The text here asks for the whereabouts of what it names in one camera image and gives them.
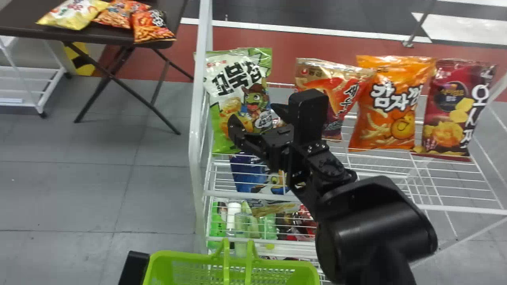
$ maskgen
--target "table leg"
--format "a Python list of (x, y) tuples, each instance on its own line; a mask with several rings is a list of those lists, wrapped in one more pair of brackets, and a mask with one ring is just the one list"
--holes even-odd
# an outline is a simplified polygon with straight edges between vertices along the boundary
[(169, 62), (169, 64), (176, 68), (179, 72), (183, 73), (186, 77), (188, 77), (190, 80), (194, 80), (194, 77), (190, 74), (188, 74), (185, 70), (183, 70), (181, 67), (177, 66), (176, 64), (172, 63), (165, 55), (163, 55), (159, 50), (153, 49), (155, 53), (157, 53), (165, 62)]
[(141, 95), (139, 95), (135, 90), (130, 88), (128, 85), (123, 83), (121, 80), (116, 78), (112, 73), (109, 72), (109, 70), (102, 67), (97, 61), (95, 61), (93, 58), (85, 54), (82, 50), (78, 49), (76, 46), (74, 46), (72, 43), (67, 43), (67, 46), (71, 48), (73, 51), (75, 51), (77, 54), (85, 57), (88, 59), (90, 64), (93, 64), (98, 70), (100, 70), (104, 76), (108, 77), (110, 80), (113, 80), (118, 85), (120, 85), (123, 89), (125, 89), (127, 92), (129, 92), (132, 96), (134, 96), (137, 100), (141, 101), (146, 107), (148, 107), (153, 113), (155, 113), (175, 134), (181, 135), (181, 133), (167, 120), (164, 115), (158, 111), (157, 108), (155, 108), (150, 102), (146, 101)]
[(155, 88), (155, 92), (153, 93), (152, 100), (150, 103), (152, 105), (155, 105), (155, 102), (157, 101), (158, 94), (160, 92), (160, 88), (162, 88), (162, 83), (164, 83), (165, 75), (167, 73), (167, 70), (169, 69), (169, 62), (166, 61), (164, 64), (164, 69), (162, 70), (162, 73), (160, 74), (159, 82), (157, 83), (157, 88)]
[[(122, 47), (115, 55), (115, 58), (113, 59), (112, 63), (108, 66), (109, 71), (114, 76), (116, 73), (120, 70), (120, 68), (123, 66), (125, 61), (130, 57), (132, 52), (134, 51), (134, 48), (125, 48)], [(88, 99), (85, 106), (81, 109), (78, 116), (74, 119), (74, 123), (79, 123), (85, 116), (85, 114), (88, 112), (90, 107), (93, 105), (95, 100), (100, 96), (102, 91), (106, 88), (106, 86), (111, 81), (111, 78), (109, 76), (103, 76), (102, 80), (100, 80), (97, 88), (95, 89), (95, 92), (93, 95)]]

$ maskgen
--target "gray tile floor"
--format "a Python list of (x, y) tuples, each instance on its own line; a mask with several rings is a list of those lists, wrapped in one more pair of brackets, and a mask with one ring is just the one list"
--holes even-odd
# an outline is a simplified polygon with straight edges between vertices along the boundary
[[(62, 80), (46, 120), (33, 110), (0, 109), (0, 285), (116, 284), (129, 250), (193, 249), (192, 85), (165, 83), (157, 102), (182, 131), (177, 136), (115, 84), (74, 124), (97, 83)], [(155, 87), (153, 81), (127, 83), (147, 97)], [(495, 104), (507, 122), (502, 107), (507, 103)], [(478, 134), (500, 165), (505, 140), (498, 127), (483, 123)], [(499, 171), (507, 177), (507, 168)], [(452, 215), (462, 224), (490, 218)], [(432, 221), (437, 227), (438, 217)], [(506, 256), (503, 225), (414, 272), (420, 285), (505, 285)]]

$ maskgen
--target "orange snack bag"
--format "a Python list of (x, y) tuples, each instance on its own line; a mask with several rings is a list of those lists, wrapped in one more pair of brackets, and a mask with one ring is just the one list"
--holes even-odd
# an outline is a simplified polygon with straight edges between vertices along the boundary
[(137, 11), (132, 14), (134, 43), (176, 41), (167, 27), (167, 13), (160, 10)]
[(93, 21), (104, 25), (130, 29), (130, 15), (136, 11), (147, 11), (150, 5), (132, 0), (114, 0)]
[(434, 71), (434, 59), (358, 55), (357, 64), (377, 71), (361, 94), (349, 151), (414, 147), (415, 110), (422, 87)]

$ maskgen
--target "folding table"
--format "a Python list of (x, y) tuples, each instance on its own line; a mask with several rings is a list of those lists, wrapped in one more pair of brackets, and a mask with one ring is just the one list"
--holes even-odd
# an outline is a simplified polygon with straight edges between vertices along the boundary
[[(57, 40), (62, 41), (64, 45), (68, 46), (76, 53), (81, 55), (90, 64), (94, 65), (103, 74), (102, 80), (98, 84), (95, 92), (80, 111), (75, 123), (79, 123), (88, 109), (93, 105), (94, 101), (99, 97), (104, 88), (112, 80), (136, 99), (146, 105), (153, 111), (164, 123), (172, 129), (176, 134), (181, 133), (164, 117), (160, 111), (155, 108), (154, 103), (157, 99), (158, 93), (165, 78), (165, 74), (170, 66), (176, 68), (179, 72), (183, 73), (189, 79), (193, 80), (193, 76), (185, 72), (176, 64), (171, 62), (159, 50), (170, 48), (173, 42), (152, 42), (146, 44), (134, 44), (134, 36), (131, 30), (115, 28), (92, 22), (88, 27), (81, 31), (74, 31), (68, 29), (60, 29), (48, 26), (41, 26), (36, 22), (48, 13), (51, 9), (62, 3), (63, 0), (12, 0), (7, 6), (0, 11), (0, 34), (10, 35), (14, 37), (35, 38), (42, 40)], [(151, 5), (155, 9), (160, 9), (167, 12), (167, 26), (173, 31), (177, 32), (179, 22), (181, 21), (183, 11), (187, 5), (188, 0), (146, 0), (141, 2)], [(93, 60), (90, 56), (78, 49), (73, 42), (94, 43), (104, 45), (116, 45), (121, 48), (117, 51), (111, 64), (108, 66), (101, 66), (97, 61)], [(128, 85), (123, 83), (116, 77), (116, 74), (125, 64), (132, 52), (136, 48), (149, 48), (152, 49), (159, 57), (165, 61), (162, 74), (160, 75), (159, 82), (155, 88), (155, 92), (150, 101), (144, 99), (139, 93), (134, 91)]]

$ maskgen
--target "basket handle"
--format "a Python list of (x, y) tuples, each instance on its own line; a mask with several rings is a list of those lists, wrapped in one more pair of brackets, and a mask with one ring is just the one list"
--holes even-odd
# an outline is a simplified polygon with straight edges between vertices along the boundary
[(257, 249), (255, 248), (255, 243), (253, 240), (249, 240), (246, 244), (246, 276), (245, 276), (245, 285), (250, 285), (252, 279), (252, 269), (254, 260), (259, 259), (259, 255), (257, 254)]
[(229, 270), (230, 270), (230, 265), (229, 265), (229, 259), (230, 259), (230, 254), (231, 254), (231, 249), (229, 247), (229, 239), (224, 237), (222, 239), (222, 242), (220, 243), (220, 247), (218, 250), (216, 250), (216, 252), (211, 256), (212, 259), (214, 258), (220, 258), (220, 253), (224, 251), (224, 264), (223, 264), (223, 267), (222, 267), (222, 272), (224, 273), (224, 285), (229, 285), (230, 283), (230, 278), (229, 278)]

